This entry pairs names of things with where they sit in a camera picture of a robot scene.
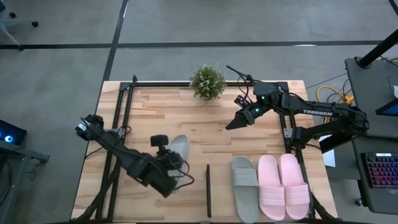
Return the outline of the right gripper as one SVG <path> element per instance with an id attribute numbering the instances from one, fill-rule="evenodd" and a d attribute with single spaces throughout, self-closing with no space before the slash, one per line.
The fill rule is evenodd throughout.
<path id="1" fill-rule="evenodd" d="M 269 105 L 260 105 L 258 102 L 250 104 L 235 113 L 234 119 L 226 125 L 226 130 L 245 128 L 248 124 L 254 124 L 258 117 L 269 110 Z"/>

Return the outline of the grey rubber slide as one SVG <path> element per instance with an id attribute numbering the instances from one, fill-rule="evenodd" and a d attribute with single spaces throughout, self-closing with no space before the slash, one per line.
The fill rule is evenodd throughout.
<path id="1" fill-rule="evenodd" d="M 247 157 L 234 157 L 231 178 L 238 218 L 245 224 L 257 222 L 259 183 L 253 163 Z"/>
<path id="2" fill-rule="evenodd" d="M 188 166 L 185 163 L 185 161 L 188 161 L 188 157 L 190 154 L 190 145 L 189 145 L 189 139 L 186 135 L 179 135 L 175 137 L 166 147 L 166 149 L 170 149 L 171 151 L 177 152 L 180 154 L 182 157 L 182 161 L 180 163 L 180 168 L 179 170 L 187 173 L 188 172 Z M 176 168 L 173 168 L 172 170 L 168 171 L 169 176 L 177 176 L 176 181 L 177 185 L 176 187 L 180 187 L 186 182 L 187 177 L 182 177 L 183 173 L 179 172 Z"/>

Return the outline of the pink rubber slide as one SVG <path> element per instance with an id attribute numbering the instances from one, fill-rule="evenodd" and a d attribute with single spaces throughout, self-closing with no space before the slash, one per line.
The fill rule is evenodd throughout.
<path id="1" fill-rule="evenodd" d="M 263 155 L 257 165 L 259 182 L 259 208 L 262 213 L 275 221 L 285 218 L 284 186 L 273 156 Z"/>
<path id="2" fill-rule="evenodd" d="M 305 218 L 310 208 L 310 191 L 294 155 L 284 154 L 279 158 L 279 174 L 285 189 L 286 214 L 293 220 Z"/>

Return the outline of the potted green plant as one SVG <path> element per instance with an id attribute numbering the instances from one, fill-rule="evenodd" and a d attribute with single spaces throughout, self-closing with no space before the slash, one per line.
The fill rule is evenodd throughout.
<path id="1" fill-rule="evenodd" d="M 189 87 L 193 90 L 194 98 L 214 100 L 225 91 L 226 81 L 217 66 L 203 65 L 193 72 Z"/>

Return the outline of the white paper sheet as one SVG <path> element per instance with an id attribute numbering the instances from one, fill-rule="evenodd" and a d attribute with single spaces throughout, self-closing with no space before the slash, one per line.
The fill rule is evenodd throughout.
<path id="1" fill-rule="evenodd" d="M 336 167 L 335 150 L 323 152 L 323 161 L 327 167 Z"/>

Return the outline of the grey desk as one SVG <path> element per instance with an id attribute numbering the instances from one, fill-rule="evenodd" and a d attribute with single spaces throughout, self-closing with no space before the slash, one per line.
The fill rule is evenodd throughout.
<path id="1" fill-rule="evenodd" d="M 347 58 L 345 67 L 357 107 L 367 114 L 369 130 L 352 140 L 363 205 L 373 213 L 398 215 L 398 189 L 372 188 L 362 158 L 365 153 L 398 154 L 398 116 L 377 115 L 376 110 L 395 100 L 393 85 L 398 85 L 398 67 L 377 60 L 361 68 L 355 58 Z"/>

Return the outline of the grey metal stand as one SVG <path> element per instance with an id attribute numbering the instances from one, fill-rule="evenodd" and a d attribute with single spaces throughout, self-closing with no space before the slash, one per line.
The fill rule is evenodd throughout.
<path id="1" fill-rule="evenodd" d="M 0 200 L 0 224 L 6 224 L 11 214 L 16 201 L 16 193 L 19 190 L 19 182 L 22 178 L 23 173 L 27 169 L 31 159 L 37 159 L 40 163 L 47 163 L 50 156 L 42 153 L 19 147 L 13 144 L 6 143 L 0 140 L 0 152 L 5 153 L 7 159 L 4 160 L 5 164 L 9 165 L 9 178 L 8 188 L 6 189 L 5 196 Z M 14 171 L 11 167 L 10 159 L 16 157 L 16 160 L 20 162 Z"/>

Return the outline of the black laptop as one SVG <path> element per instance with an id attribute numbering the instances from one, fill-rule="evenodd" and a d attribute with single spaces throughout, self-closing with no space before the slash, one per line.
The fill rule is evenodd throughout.
<path id="1" fill-rule="evenodd" d="M 398 98 L 378 108 L 376 114 L 382 116 L 398 116 Z"/>

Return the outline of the backlit keyboard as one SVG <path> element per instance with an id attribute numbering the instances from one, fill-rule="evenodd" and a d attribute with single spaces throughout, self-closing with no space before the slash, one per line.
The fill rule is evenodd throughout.
<path id="1" fill-rule="evenodd" d="M 398 153 L 362 153 L 370 188 L 398 189 Z"/>

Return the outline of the black pole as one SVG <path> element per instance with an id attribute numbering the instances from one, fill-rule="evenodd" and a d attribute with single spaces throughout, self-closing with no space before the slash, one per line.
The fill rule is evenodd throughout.
<path id="1" fill-rule="evenodd" d="M 398 29 L 385 38 L 380 44 L 375 46 L 375 48 L 368 52 L 364 57 L 356 58 L 357 65 L 361 68 L 368 68 L 373 61 L 381 57 L 383 53 L 387 52 L 395 44 L 398 44 Z"/>

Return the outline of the computer with blue light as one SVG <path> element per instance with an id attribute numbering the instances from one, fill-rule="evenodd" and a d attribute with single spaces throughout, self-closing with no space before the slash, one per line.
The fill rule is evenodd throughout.
<path id="1" fill-rule="evenodd" d="M 25 129 L 18 128 L 10 123 L 0 120 L 0 140 L 8 144 L 20 146 L 27 134 Z"/>

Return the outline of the office chair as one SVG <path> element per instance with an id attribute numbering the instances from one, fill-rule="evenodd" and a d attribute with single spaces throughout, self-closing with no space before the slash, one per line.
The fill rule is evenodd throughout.
<path id="1" fill-rule="evenodd" d="M 29 19 L 17 19 L 16 14 L 13 12 L 9 13 L 9 17 L 10 19 L 0 19 L 0 31 L 16 44 L 17 50 L 23 51 L 24 47 L 14 38 L 7 28 L 28 23 L 31 23 L 33 27 L 38 27 L 39 23 L 37 21 L 30 21 Z"/>

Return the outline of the black aluminium table frame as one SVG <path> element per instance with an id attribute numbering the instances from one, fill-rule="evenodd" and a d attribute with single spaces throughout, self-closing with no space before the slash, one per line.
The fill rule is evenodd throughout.
<path id="1" fill-rule="evenodd" d="M 279 157 L 286 152 L 282 136 L 285 127 L 313 126 L 309 115 L 282 118 L 270 111 L 254 126 L 225 130 L 238 109 L 234 99 L 242 87 L 231 81 L 220 99 L 202 101 L 193 97 L 189 83 L 184 81 L 106 82 L 97 107 L 105 128 L 125 126 L 126 146 L 149 154 L 157 150 L 150 145 L 151 136 L 165 134 L 173 139 L 186 135 L 190 142 L 189 175 L 181 189 L 165 198 L 130 178 L 115 157 L 91 142 L 71 223 L 238 223 L 216 222 L 208 216 L 205 171 L 210 157 Z"/>

